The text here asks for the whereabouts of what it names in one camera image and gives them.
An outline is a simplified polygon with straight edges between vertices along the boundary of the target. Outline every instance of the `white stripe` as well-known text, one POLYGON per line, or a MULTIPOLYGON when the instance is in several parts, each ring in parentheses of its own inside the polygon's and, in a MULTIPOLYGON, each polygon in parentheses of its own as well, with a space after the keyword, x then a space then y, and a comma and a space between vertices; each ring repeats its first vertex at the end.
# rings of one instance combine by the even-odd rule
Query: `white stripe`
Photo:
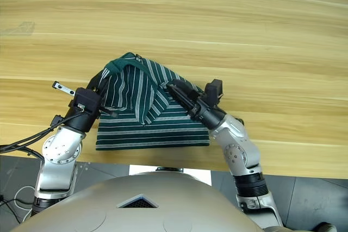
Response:
POLYGON ((198 144, 198 143, 209 143, 209 140, 197 140, 197 141, 159 141, 159 142, 142 142, 140 144, 137 143, 121 143, 121 144, 107 144, 107 145, 97 145, 97 148, 117 148, 117 147, 127 147, 127 146, 150 146, 150 145, 170 145, 170 144, 198 144))
MULTIPOLYGON (((148 76, 146 77, 145 100, 147 99, 147 84, 148 84, 148 76)), ((144 118, 144 114, 145 114, 145 110, 142 111, 142 116, 141 116, 142 119, 144 118)))
POLYGON ((113 77, 113 76, 110 76, 110 78, 109 78, 108 89, 107 89, 107 93, 106 93, 106 95, 105 95, 104 106, 105 106, 105 103, 107 102, 108 92, 109 92, 109 87, 110 87, 110 80, 111 80, 112 77, 113 77))
MULTIPOLYGON (((163 137, 136 137, 135 139, 137 140, 141 140, 141 139, 152 139, 152 138, 176 138, 176 137, 196 137, 196 136, 202 136, 202 135, 178 135, 178 136, 163 136, 163 137)), ((119 140, 129 140, 129 139, 133 139, 132 137, 128 137, 128 138, 115 138, 113 139, 114 141, 119 141, 119 140)))
POLYGON ((181 105, 168 105, 167 109, 175 109, 175 108, 182 108, 181 105))
POLYGON ((131 71, 131 68, 129 66, 127 66, 127 92, 126 92, 126 108, 128 107, 128 92, 129 92, 129 73, 131 71))
POLYGON ((139 78, 139 84, 138 84, 138 94, 136 96, 136 102, 135 102, 135 118, 139 121, 140 120, 140 96, 142 92, 142 79, 144 77, 144 72, 140 70, 140 78, 139 78))
POLYGON ((133 87, 132 87, 132 92, 130 93, 130 109, 131 110, 133 110, 134 86, 135 86, 135 67, 134 67, 134 73, 133 73, 133 87))
POLYGON ((158 69, 157 69, 157 63, 154 63, 154 66, 155 66, 155 68, 156 68, 158 80, 161 81, 161 77, 159 76, 158 69))
POLYGON ((147 121, 148 124, 151 123, 150 119, 147 116, 145 117, 145 121, 147 121))
POLYGON ((162 117, 156 118, 155 121, 175 121, 175 120, 187 120, 190 116, 178 116, 178 117, 162 117))
POLYGON ((192 85, 192 87, 198 92, 198 88, 197 88, 197 86, 196 85, 194 85, 194 84, 191 84, 192 85))
POLYGON ((169 105, 169 102, 167 101, 167 99, 160 92, 157 92, 157 95, 167 106, 169 105))
POLYGON ((99 131, 100 135, 126 135, 126 134, 146 134, 146 133, 180 133, 191 131, 206 131, 207 128, 179 128, 179 129, 158 129, 158 130, 121 130, 121 131, 99 131))
POLYGON ((102 76, 101 76, 101 78, 100 78, 100 80, 99 80, 98 87, 99 87, 100 83, 102 82, 102 80, 105 78, 105 76, 108 74, 108 72, 109 72, 109 70, 106 69, 106 68, 104 68, 104 70, 103 70, 103 72, 102 72, 102 76))
POLYGON ((145 60, 146 60, 148 69, 149 69, 149 71, 150 71, 150 74, 151 74, 151 76, 152 76, 152 80, 157 84, 156 78, 155 78, 155 76, 154 76, 154 73, 153 73, 153 70, 152 70, 152 67, 151 67, 151 62, 150 62, 147 58, 145 58, 145 60))
POLYGON ((154 118, 154 119, 155 119, 155 117, 152 115, 152 113, 151 113, 150 111, 148 111, 148 113, 149 113, 149 114, 151 114, 152 118, 154 118))
POLYGON ((160 107, 161 107, 161 109, 162 109, 162 111, 164 111, 164 108, 162 107, 162 105, 159 103, 159 101, 155 101, 160 107))
MULTIPOLYGON (((187 124, 195 124, 198 125, 199 127, 202 126, 200 122, 190 122, 190 123, 175 123, 175 124, 152 124, 152 126, 167 126, 167 125, 187 125, 187 124)), ((132 126, 99 126, 99 128, 131 128, 131 127, 139 127, 139 125, 132 125, 132 126)))
POLYGON ((119 123, 119 122, 137 122, 137 120, 135 118, 132 118, 132 119, 100 119, 99 122, 119 123))
POLYGON ((119 77, 116 75, 117 79, 115 80, 115 83, 114 83, 114 95, 113 95, 113 100, 111 102, 111 106, 113 106, 114 104, 114 99, 115 99, 115 92, 116 92, 116 83, 117 83, 117 80, 119 79, 119 77))
POLYGON ((122 91, 125 88, 126 82, 125 82, 125 74, 123 73, 123 70, 121 71, 121 87, 119 89, 119 103, 117 104, 118 107, 122 106, 122 91))
POLYGON ((156 106, 154 106, 154 104, 151 105, 151 108, 155 111, 156 114, 160 115, 161 113, 159 112, 159 110, 157 109, 156 106))
POLYGON ((160 67, 161 67, 161 70, 162 70, 164 82, 167 83, 168 82, 168 78, 167 78, 167 75, 165 73, 165 69, 164 69, 163 65, 160 65, 160 67))

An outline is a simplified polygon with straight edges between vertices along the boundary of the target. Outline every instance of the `folded cloth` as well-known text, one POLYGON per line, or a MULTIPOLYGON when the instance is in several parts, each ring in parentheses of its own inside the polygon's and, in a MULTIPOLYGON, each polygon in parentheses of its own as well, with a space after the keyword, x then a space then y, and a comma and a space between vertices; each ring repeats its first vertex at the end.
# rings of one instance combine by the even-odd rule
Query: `folded cloth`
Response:
POLYGON ((102 73, 109 79, 103 106, 119 113, 102 113, 97 150, 207 146, 208 129, 194 122, 168 93, 173 79, 187 82, 168 68, 133 53, 108 63, 102 73))

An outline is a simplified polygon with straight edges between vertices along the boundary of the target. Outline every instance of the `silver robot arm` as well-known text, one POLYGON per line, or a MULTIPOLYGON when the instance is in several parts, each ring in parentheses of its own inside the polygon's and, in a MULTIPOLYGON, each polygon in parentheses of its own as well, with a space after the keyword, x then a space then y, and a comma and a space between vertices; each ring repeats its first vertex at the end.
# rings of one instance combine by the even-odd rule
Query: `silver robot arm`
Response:
POLYGON ((221 146, 235 181, 237 201, 242 211, 256 223, 259 223, 257 220, 269 220, 261 227, 283 226, 262 174, 258 148, 249 139, 243 121, 217 106, 222 97, 222 81, 214 79, 207 84, 204 93, 198 93, 180 80, 174 80, 167 88, 191 118, 201 121, 221 146))
POLYGON ((260 152, 250 141, 244 126, 226 114, 221 124, 210 131, 210 135, 222 148, 235 181, 237 201, 242 211, 258 224, 258 220, 266 221, 262 227, 283 226, 272 193, 263 178, 260 152))
POLYGON ((101 106, 105 91, 105 81, 101 82, 101 75, 102 72, 92 78, 86 89, 80 87, 76 92, 57 81, 52 85, 73 96, 73 100, 66 116, 56 115, 51 123, 52 126, 64 120, 65 125, 60 126, 57 133, 42 146, 45 160, 41 163, 36 181, 32 216, 73 194, 77 176, 76 159, 81 153, 85 133, 89 132, 101 111, 117 116, 101 106))

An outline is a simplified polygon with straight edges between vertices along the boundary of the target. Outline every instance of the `wood grain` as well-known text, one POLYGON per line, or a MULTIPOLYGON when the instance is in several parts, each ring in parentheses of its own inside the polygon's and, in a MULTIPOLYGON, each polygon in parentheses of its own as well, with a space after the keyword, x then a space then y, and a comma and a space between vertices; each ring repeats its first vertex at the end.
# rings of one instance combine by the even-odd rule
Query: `wood grain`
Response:
MULTIPOLYGON (((110 60, 139 53, 242 117, 266 174, 348 178, 348 0, 0 0, 0 143, 46 128, 110 60), (33 32, 15 32, 22 22, 33 32)), ((218 145, 79 160, 226 170, 218 145)), ((42 143, 33 145, 41 150, 42 143)), ((11 155, 25 156, 21 152, 11 155)))

